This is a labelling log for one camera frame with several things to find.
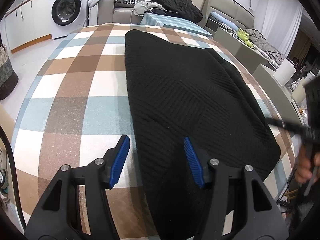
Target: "silver bolt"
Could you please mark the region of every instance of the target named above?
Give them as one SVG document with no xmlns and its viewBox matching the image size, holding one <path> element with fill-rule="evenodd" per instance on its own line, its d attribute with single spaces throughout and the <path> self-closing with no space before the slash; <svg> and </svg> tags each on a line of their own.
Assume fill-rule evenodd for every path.
<svg viewBox="0 0 320 240">
<path fill-rule="evenodd" d="M 94 163 L 97 165 L 103 164 L 103 159 L 102 158 L 95 159 Z"/>
<path fill-rule="evenodd" d="M 60 170 L 62 170 L 62 171 L 67 171 L 68 169 L 69 169 L 69 165 L 67 165 L 67 164 L 63 164 L 60 168 Z"/>
<path fill-rule="evenodd" d="M 246 171 L 253 171 L 253 167 L 252 167 L 251 165 L 246 165 L 246 166 L 244 166 L 244 169 L 245 169 Z"/>
<path fill-rule="evenodd" d="M 219 164 L 219 160 L 217 160 L 217 159 L 211 159 L 211 160 L 210 160 L 210 163 L 211 163 L 212 165 L 218 165 L 218 164 Z"/>
</svg>

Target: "bed headboard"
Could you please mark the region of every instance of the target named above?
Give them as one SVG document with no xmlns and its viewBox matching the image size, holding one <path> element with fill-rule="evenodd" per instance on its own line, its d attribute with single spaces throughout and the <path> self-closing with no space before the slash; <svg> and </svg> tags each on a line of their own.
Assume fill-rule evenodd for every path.
<svg viewBox="0 0 320 240">
<path fill-rule="evenodd" d="M 204 0 L 201 9 L 204 19 L 199 22 L 201 27 L 206 25 L 205 17 L 209 17 L 212 11 L 233 22 L 239 28 L 253 28 L 254 16 L 233 0 Z"/>
</svg>

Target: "human hand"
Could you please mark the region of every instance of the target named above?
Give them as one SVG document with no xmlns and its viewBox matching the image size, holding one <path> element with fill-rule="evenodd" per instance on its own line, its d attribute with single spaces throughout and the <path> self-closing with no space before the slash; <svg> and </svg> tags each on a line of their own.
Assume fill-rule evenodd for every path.
<svg viewBox="0 0 320 240">
<path fill-rule="evenodd" d="M 298 183 L 306 183 L 311 179 L 312 173 L 311 161 L 306 156 L 307 150 L 304 145 L 301 146 L 299 155 L 298 155 L 298 166 L 297 171 L 295 172 L 295 179 Z M 320 166 L 320 153 L 316 153 L 314 158 L 315 166 Z M 320 169 L 318 169 L 317 175 L 313 181 L 315 183 L 320 178 Z"/>
</svg>

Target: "curtain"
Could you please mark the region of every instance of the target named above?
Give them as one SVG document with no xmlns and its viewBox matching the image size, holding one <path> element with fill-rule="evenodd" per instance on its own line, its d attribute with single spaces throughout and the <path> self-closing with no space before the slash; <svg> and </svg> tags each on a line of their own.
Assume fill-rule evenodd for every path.
<svg viewBox="0 0 320 240">
<path fill-rule="evenodd" d="M 268 0 L 267 6 L 265 3 L 266 0 L 259 0 L 255 27 L 260 28 L 258 30 L 272 46 L 287 56 L 300 26 L 303 7 L 298 0 Z"/>
<path fill-rule="evenodd" d="M 298 30 L 297 36 L 294 40 L 292 48 L 289 52 L 288 58 L 293 59 L 296 57 L 299 59 L 299 63 L 306 57 L 311 46 L 311 40 L 303 31 Z"/>
</svg>

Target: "washing machine door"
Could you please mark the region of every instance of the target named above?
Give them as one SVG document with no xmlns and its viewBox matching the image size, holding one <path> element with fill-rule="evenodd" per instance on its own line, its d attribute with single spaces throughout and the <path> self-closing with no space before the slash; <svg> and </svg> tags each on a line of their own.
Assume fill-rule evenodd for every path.
<svg viewBox="0 0 320 240">
<path fill-rule="evenodd" d="M 51 14 L 54 22 L 60 26 L 69 25 L 79 15 L 81 0 L 56 0 Z"/>
</svg>

